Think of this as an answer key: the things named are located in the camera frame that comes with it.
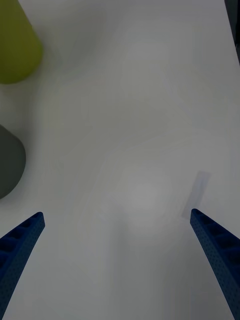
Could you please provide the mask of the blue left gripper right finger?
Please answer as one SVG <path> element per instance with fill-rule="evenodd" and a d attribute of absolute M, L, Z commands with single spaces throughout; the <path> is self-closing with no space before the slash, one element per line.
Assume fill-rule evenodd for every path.
<path fill-rule="evenodd" d="M 190 225 L 200 242 L 235 320 L 240 319 L 240 239 L 192 209 Z"/>

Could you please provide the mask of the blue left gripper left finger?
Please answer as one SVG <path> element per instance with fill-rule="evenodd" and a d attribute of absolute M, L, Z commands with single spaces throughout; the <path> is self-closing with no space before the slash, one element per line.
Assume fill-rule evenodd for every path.
<path fill-rule="evenodd" d="M 44 215 L 37 212 L 0 239 L 0 319 L 44 228 Z"/>

